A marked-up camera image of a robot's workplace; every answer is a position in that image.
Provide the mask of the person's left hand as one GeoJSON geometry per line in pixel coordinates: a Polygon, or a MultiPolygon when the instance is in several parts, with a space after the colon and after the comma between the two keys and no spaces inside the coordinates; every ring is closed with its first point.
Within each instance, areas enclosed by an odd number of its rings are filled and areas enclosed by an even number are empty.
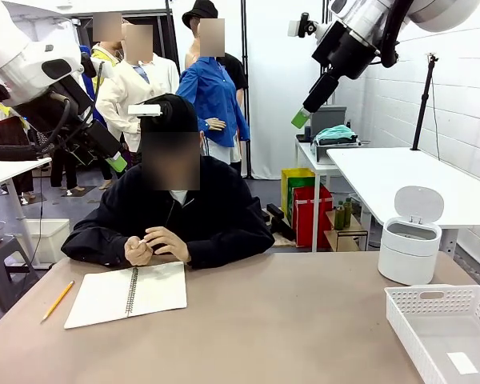
{"type": "Polygon", "coordinates": [[[143,239],[157,256],[171,255],[183,263],[190,261],[187,244],[164,226],[146,229],[146,235],[143,239]]]}

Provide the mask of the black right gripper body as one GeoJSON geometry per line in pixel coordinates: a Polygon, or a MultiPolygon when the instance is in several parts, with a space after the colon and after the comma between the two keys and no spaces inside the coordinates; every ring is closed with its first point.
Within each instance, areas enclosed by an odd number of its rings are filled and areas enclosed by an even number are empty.
{"type": "Polygon", "coordinates": [[[341,77],[355,80],[373,61],[377,49],[360,41],[356,34],[340,22],[332,23],[318,42],[312,58],[326,72],[314,84],[311,93],[329,97],[341,77]]]}

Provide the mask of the person's right hand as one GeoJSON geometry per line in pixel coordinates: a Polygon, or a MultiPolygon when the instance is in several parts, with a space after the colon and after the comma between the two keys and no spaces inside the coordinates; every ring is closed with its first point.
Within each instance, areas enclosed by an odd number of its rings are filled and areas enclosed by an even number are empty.
{"type": "Polygon", "coordinates": [[[136,236],[128,238],[124,245],[124,252],[126,260],[132,266],[148,265],[153,255],[152,249],[145,241],[136,236]]]}

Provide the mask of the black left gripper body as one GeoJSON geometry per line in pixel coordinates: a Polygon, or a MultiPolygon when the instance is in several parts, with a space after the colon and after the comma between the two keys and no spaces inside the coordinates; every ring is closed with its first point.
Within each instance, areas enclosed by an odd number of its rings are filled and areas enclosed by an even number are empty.
{"type": "Polygon", "coordinates": [[[71,75],[60,79],[59,85],[69,107],[59,132],[59,144],[104,150],[109,137],[104,125],[94,118],[95,101],[71,75]]]}

